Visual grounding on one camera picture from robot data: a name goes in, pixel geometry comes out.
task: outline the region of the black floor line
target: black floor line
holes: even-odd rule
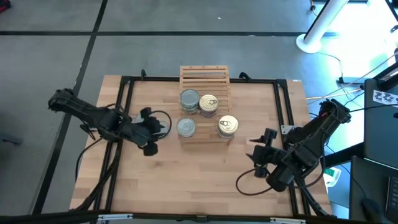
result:
[[[97,32],[98,29],[100,28],[107,2],[108,2],[108,0],[103,0],[103,2],[101,4],[101,8],[99,9],[99,13],[98,13],[95,25],[94,25],[93,32]],[[81,63],[79,74],[76,77],[75,86],[73,87],[73,92],[75,93],[76,96],[78,96],[80,88],[81,88],[81,84],[83,83],[83,79],[84,79],[84,76],[86,73],[88,62],[90,61],[91,52],[93,51],[95,39],[96,39],[96,36],[91,35],[91,37],[88,41],[88,44],[87,44],[87,48],[86,48],[85,55],[83,57],[83,61]],[[46,168],[44,179],[43,179],[42,185],[40,187],[39,194],[37,195],[37,200],[35,202],[32,214],[42,213],[42,210],[43,210],[43,207],[45,204],[45,199],[47,198],[47,194],[48,194],[50,186],[51,186],[51,181],[53,179],[55,169],[57,168],[57,164],[58,164],[58,160],[59,160],[59,157],[61,154],[63,142],[65,141],[65,138],[67,136],[67,131],[68,131],[68,127],[70,124],[70,120],[71,120],[71,115],[69,115],[69,114],[66,114],[62,119],[62,122],[60,125],[61,128],[59,129],[57,137],[54,139],[55,144],[52,149],[50,162]]]
[[[0,31],[0,35],[39,35],[39,36],[90,36],[92,31]]]
[[[305,32],[251,32],[251,31],[0,31],[0,35],[22,36],[256,36],[296,37]],[[337,32],[326,32],[324,37],[339,37]]]

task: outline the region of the white pole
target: white pole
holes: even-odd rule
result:
[[[321,38],[348,0],[328,0],[306,34],[297,37],[297,47],[314,54],[321,49]]]

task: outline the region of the white stand base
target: white stand base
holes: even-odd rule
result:
[[[308,44],[304,43],[304,36],[305,36],[305,34],[302,34],[302,35],[300,35],[300,36],[297,37],[297,39],[296,39],[296,46],[297,46],[300,50],[304,51],[305,53],[308,53],[308,54],[317,53],[317,52],[321,49],[321,47],[322,47],[321,42],[318,41],[318,42],[315,42],[315,43],[312,44],[312,45],[308,45]]]

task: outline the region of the table frame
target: table frame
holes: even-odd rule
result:
[[[242,72],[239,75],[239,78],[230,78],[229,79],[231,83],[266,83],[266,84],[272,84],[274,87],[274,95],[275,95],[275,103],[276,103],[276,108],[277,108],[277,114],[278,114],[278,122],[279,122],[279,127],[284,125],[284,117],[282,114],[282,105],[281,105],[281,100],[280,100],[280,95],[279,95],[279,87],[282,88],[283,94],[284,94],[284,101],[285,101],[285,107],[286,107],[286,112],[287,112],[287,119],[288,119],[288,125],[294,125],[293,121],[293,113],[292,113],[292,108],[290,105],[290,99],[289,99],[289,92],[287,88],[287,81],[285,79],[252,79],[249,75],[246,73]],[[134,88],[134,82],[135,81],[146,81],[146,82],[179,82],[180,78],[179,77],[148,77],[145,70],[141,70],[141,76],[122,76],[121,81],[120,81],[120,86],[119,86],[119,91],[118,91],[118,97],[116,100],[116,107],[119,108],[121,106],[121,100],[123,97],[123,90],[124,87],[128,84],[128,91],[127,91],[127,100],[126,100],[126,105],[125,105],[125,113],[128,114],[130,104],[132,101],[132,91]],[[120,140],[116,142],[117,144],[116,147],[116,154],[120,154],[121,150],[123,148],[123,140]],[[105,150],[105,155],[103,159],[103,164],[101,168],[101,177],[104,175],[106,172],[106,169],[109,165],[109,160],[111,157],[111,151],[112,151],[112,146],[113,143],[109,142],[106,145],[106,150]],[[108,196],[106,197],[106,203],[105,203],[105,210],[111,210],[112,206],[112,200],[113,200],[113,192],[114,188],[116,185],[116,176],[118,174],[118,168],[116,168],[115,172],[112,174],[110,177],[110,183],[109,183],[109,189],[108,189]],[[290,204],[292,206],[292,214],[293,216],[296,216],[299,214],[299,209],[297,206],[297,197],[295,194],[295,190],[293,188],[293,183],[289,186],[289,194],[290,194]],[[96,197],[94,201],[94,210],[100,209],[100,203],[101,203],[101,197],[102,197],[102,191],[98,196]],[[301,192],[301,198],[302,198],[302,203],[303,203],[303,210],[306,215],[310,215],[310,206],[308,202],[306,201],[305,197],[303,196],[303,193]],[[211,220],[231,220],[233,219],[234,221],[269,221],[269,217],[243,217],[243,216],[238,216],[238,217],[227,217],[227,216],[220,216],[220,215],[169,215],[169,214],[140,214],[140,213],[135,213],[135,217],[137,218],[156,218],[156,219],[173,219],[173,220],[196,220],[198,222],[207,222],[209,218]]]

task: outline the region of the can lid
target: can lid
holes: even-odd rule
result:
[[[214,111],[218,107],[218,100],[213,95],[204,95],[200,98],[199,106],[204,111]]]
[[[181,104],[185,106],[195,106],[199,102],[199,93],[196,90],[184,90],[180,94]]]
[[[218,121],[218,127],[225,134],[233,134],[238,129],[239,123],[238,120],[231,115],[223,116]]]
[[[195,133],[195,122],[191,118],[182,118],[177,123],[177,132],[182,136],[192,136]]]

